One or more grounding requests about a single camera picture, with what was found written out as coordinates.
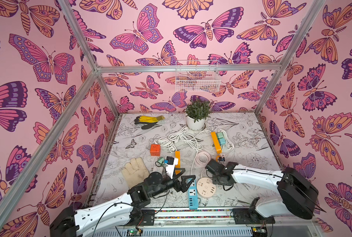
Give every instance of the potted plant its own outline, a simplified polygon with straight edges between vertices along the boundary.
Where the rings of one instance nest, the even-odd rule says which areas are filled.
[[[192,131],[201,131],[204,129],[205,120],[210,114],[210,103],[200,100],[191,102],[185,110],[187,114],[187,126]]]

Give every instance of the orange butterfly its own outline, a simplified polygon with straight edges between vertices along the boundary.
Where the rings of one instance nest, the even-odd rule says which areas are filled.
[[[43,200],[43,197],[42,197],[42,200],[38,202],[36,206],[33,206],[33,205],[24,206],[24,207],[27,207],[27,206],[36,207],[38,208],[37,211],[20,216],[6,223],[3,226],[2,230],[0,231],[0,237],[34,236],[38,225],[38,216],[40,216],[40,219],[42,220],[43,224],[49,226],[50,215],[48,214],[46,207],[53,209],[63,204],[65,200],[65,193],[66,193],[66,190],[64,190],[66,178],[67,178],[67,168],[64,168],[60,171],[60,173],[55,178],[54,183],[52,184],[50,190],[48,191],[48,194],[44,203],[42,203],[42,200]]]
[[[284,121],[284,128],[288,132],[292,130],[292,132],[296,133],[300,137],[305,136],[304,129],[302,128],[301,124],[299,121],[296,119],[296,117],[292,114],[296,114],[292,108],[293,104],[293,98],[294,98],[294,92],[295,92],[295,85],[294,82],[292,82],[285,93],[280,99],[280,104],[283,108],[286,108],[287,110],[281,112],[280,116],[287,116],[287,118]]]
[[[352,3],[346,6],[343,11],[341,8],[337,8],[333,12],[328,12],[328,7],[326,5],[323,9],[322,18],[326,26],[332,28],[333,30],[336,28],[338,29],[335,32],[330,29],[322,30],[321,33],[328,37],[312,42],[306,48],[305,54],[309,50],[313,49],[316,54],[321,53],[321,58],[323,60],[336,64],[338,62],[338,52],[334,41],[330,38],[330,36],[332,36],[335,41],[339,41],[339,37],[335,33],[343,31],[346,28],[346,26],[343,25],[352,20]]]
[[[262,17],[262,20],[255,22],[255,24],[258,25],[264,22],[266,24],[248,29],[237,35],[237,38],[242,40],[254,40],[257,38],[260,38],[260,40],[270,39],[272,40],[272,45],[276,45],[277,32],[271,26],[268,25],[279,25],[280,22],[272,18],[282,18],[291,16],[303,9],[305,5],[306,3],[303,3],[300,6],[293,8],[287,1],[281,3],[281,0],[263,0],[265,12],[270,17],[270,19],[267,19],[267,16],[263,12],[261,12],[260,16]]]

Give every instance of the orange cube socket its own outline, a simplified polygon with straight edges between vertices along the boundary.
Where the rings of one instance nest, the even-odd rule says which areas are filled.
[[[152,144],[150,148],[151,156],[160,156],[160,145],[159,144]]]

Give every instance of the green plant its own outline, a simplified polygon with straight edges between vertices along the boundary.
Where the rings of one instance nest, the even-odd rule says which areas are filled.
[[[210,106],[208,101],[195,100],[191,101],[192,104],[189,104],[185,109],[187,115],[193,118],[196,121],[206,119],[210,114]]]

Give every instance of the orange plastic piece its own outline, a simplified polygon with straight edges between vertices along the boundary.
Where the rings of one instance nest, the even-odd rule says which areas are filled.
[[[160,145],[159,144],[152,144],[150,148],[150,154],[152,156],[160,156]]]
[[[220,143],[218,142],[217,134],[215,132],[211,132],[211,135],[212,135],[214,147],[215,147],[215,149],[217,151],[217,154],[221,154],[222,153],[222,148],[221,148]]]

